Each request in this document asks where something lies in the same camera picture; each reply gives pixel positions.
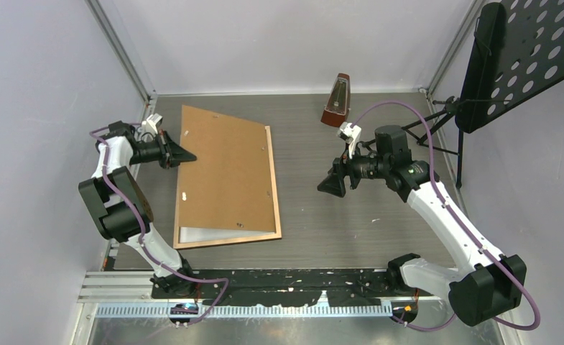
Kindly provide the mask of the aluminium extrusion rail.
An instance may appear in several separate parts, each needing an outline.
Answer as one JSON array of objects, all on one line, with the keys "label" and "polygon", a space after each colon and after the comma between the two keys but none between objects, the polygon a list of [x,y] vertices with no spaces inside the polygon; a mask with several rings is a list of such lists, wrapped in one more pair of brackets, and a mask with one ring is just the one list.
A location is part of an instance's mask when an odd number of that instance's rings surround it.
[{"label": "aluminium extrusion rail", "polygon": [[108,271],[89,272],[79,293],[79,302],[95,304],[95,315],[104,318],[325,318],[325,317],[404,317],[412,321],[426,310],[432,302],[442,310],[443,319],[451,315],[450,306],[440,298],[430,295],[421,298],[380,298],[370,306],[333,307],[327,298],[321,297],[313,306],[282,307],[217,306],[222,293],[211,303],[204,305],[200,300],[154,299],[150,271]]}]

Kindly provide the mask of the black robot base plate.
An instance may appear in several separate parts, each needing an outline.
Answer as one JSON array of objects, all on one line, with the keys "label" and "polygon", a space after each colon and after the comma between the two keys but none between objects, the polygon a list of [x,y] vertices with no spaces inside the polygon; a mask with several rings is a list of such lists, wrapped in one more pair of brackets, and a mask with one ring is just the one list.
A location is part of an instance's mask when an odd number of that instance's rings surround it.
[{"label": "black robot base plate", "polygon": [[200,270],[193,273],[198,282],[179,277],[151,276],[154,299],[200,300],[211,305],[222,293],[217,306],[302,307],[313,306],[321,297],[333,307],[370,306],[380,298],[430,294],[414,288],[393,289],[384,269],[252,269]]}]

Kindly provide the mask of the light wooden picture frame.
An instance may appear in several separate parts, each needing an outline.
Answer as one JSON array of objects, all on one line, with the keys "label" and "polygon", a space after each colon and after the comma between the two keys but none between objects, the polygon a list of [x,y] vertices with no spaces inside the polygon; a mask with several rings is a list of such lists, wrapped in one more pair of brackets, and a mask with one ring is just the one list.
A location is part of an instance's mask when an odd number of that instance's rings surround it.
[{"label": "light wooden picture frame", "polygon": [[235,239],[221,239],[221,240],[213,240],[213,241],[200,241],[200,242],[192,242],[192,243],[180,243],[179,235],[180,235],[180,228],[177,225],[177,217],[176,217],[176,209],[175,209],[175,230],[174,230],[174,237],[172,240],[172,245],[176,249],[192,249],[198,247],[214,247],[214,246],[221,246],[221,245],[229,245],[229,244],[243,244],[248,242],[260,242],[260,241],[268,241],[268,240],[275,240],[280,239],[282,236],[281,230],[281,219],[279,214],[279,201],[278,201],[278,192],[277,192],[277,181],[275,175],[275,168],[274,168],[274,158],[272,152],[272,138],[271,138],[271,131],[269,129],[269,150],[270,150],[270,167],[272,171],[272,191],[274,197],[274,210],[275,210],[275,220],[277,229],[275,234],[270,235],[260,235],[260,236],[246,236],[240,237]]}]

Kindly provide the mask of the beach landscape photo print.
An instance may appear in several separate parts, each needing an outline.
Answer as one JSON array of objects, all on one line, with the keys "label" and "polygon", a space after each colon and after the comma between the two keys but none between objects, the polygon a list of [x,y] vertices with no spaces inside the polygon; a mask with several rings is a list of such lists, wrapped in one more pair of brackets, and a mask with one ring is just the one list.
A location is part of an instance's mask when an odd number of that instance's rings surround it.
[{"label": "beach landscape photo print", "polygon": [[270,234],[275,234],[275,231],[180,227],[179,241],[180,243],[192,243]]}]

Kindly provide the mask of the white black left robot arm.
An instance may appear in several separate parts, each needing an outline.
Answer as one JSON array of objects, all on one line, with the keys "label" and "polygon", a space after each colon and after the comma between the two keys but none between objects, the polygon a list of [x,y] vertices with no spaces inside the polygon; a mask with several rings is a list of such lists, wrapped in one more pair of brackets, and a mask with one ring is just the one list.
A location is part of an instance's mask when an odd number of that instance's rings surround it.
[{"label": "white black left robot arm", "polygon": [[160,128],[155,114],[141,124],[117,121],[90,135],[96,139],[98,164],[78,191],[100,235],[136,251],[153,269],[151,282],[166,293],[190,297],[198,286],[188,261],[154,226],[152,208],[131,167],[157,162],[170,169],[197,157]]}]

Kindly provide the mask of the brown wooden metronome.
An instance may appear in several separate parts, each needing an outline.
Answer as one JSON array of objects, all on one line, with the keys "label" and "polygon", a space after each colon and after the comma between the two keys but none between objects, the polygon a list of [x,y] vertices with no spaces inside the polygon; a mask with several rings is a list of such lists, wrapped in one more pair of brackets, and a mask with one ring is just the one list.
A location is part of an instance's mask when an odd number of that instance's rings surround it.
[{"label": "brown wooden metronome", "polygon": [[338,128],[348,118],[351,102],[350,76],[339,73],[323,109],[320,121],[330,127]]}]

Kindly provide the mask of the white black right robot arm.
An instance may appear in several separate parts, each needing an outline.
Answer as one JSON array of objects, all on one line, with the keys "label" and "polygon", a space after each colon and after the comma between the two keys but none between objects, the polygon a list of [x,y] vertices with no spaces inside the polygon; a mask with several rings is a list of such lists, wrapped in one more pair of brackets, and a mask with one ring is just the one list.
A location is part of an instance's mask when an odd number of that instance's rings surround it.
[{"label": "white black right robot arm", "polygon": [[355,189],[362,180],[384,180],[403,202],[416,211],[450,253],[455,266],[442,267],[418,254],[389,261],[385,272],[388,288],[397,295],[422,290],[443,299],[467,326],[518,307],[527,267],[517,255],[507,256],[485,239],[458,209],[434,169],[414,160],[404,130],[381,126],[374,139],[363,142],[361,128],[344,122],[338,136],[346,143],[334,159],[320,192],[342,198],[345,182]]}]

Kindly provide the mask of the black perforated music stand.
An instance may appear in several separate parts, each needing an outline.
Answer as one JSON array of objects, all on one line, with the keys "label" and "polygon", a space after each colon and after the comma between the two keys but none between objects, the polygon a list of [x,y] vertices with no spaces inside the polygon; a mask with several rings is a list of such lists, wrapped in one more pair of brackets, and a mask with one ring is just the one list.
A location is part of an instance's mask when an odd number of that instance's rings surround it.
[{"label": "black perforated music stand", "polygon": [[456,187],[462,186],[463,140],[518,105],[564,81],[564,1],[493,1],[483,5],[459,94],[433,100],[437,132],[458,128]]}]

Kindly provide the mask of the brown cardboard backing board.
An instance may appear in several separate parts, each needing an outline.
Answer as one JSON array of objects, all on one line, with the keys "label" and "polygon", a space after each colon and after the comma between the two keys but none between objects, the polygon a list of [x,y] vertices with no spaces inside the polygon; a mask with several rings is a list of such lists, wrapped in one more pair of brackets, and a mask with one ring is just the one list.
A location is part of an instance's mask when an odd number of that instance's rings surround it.
[{"label": "brown cardboard backing board", "polygon": [[276,231],[269,127],[193,106],[181,116],[180,145],[196,159],[178,170],[179,228]]}]

